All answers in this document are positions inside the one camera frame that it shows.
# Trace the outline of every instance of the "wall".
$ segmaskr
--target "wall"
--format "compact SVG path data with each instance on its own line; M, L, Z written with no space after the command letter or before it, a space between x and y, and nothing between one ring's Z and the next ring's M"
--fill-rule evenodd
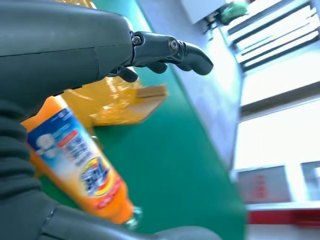
M94 3L126 16L136 31L150 30L134 0ZM137 231L196 225L223 240L244 239L245 206L177 76L171 69L162 75L137 71L144 85L166 84L169 97L144 123L95 130L103 152L127 182L130 198L143 210ZM48 182L44 187L68 204Z
M248 240L318 240L320 229L300 228L294 225L251 224Z
M228 169L232 165L242 75L219 29L208 42L203 22L192 25L180 0L138 0L152 28L204 49L214 61L207 76L174 70L207 134Z

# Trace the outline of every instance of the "metal screw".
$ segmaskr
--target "metal screw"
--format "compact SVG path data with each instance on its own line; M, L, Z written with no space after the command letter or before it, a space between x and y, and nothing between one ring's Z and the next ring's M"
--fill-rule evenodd
M175 39L171 39L169 41L169 47L172 51L177 51L179 48L178 43Z
M134 36L131 41L134 45L138 45L143 42L140 36Z

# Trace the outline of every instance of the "window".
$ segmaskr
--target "window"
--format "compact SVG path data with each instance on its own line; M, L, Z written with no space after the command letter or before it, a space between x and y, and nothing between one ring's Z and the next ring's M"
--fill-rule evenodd
M230 37L245 76L233 176L248 204L320 201L319 18L310 1L263 11Z
M239 123L235 169L320 161L320 100Z

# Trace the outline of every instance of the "white wall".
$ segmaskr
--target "white wall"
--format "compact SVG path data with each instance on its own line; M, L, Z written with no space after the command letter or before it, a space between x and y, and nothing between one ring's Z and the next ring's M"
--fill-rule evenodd
M233 55L218 29L208 42L203 22L191 24L180 0L138 0L153 30L204 49L214 62L207 76L175 68L218 154L229 168L234 152L241 79Z
M204 19L226 4L225 0L181 0L192 24Z
M250 224L246 240L318 240L320 229L294 225Z

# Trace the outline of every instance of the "robotic finger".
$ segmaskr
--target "robotic finger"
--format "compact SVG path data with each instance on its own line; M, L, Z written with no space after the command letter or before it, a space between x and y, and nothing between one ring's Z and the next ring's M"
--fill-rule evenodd
M167 63L171 63L183 71L193 70L199 75L207 75L214 67L212 61L201 48L173 36L138 31L134 33L131 41L132 59L125 67L147 67L156 74L162 74L167 69ZM123 67L119 68L118 76L122 69ZM131 76L122 78L133 82L134 73L132 72Z

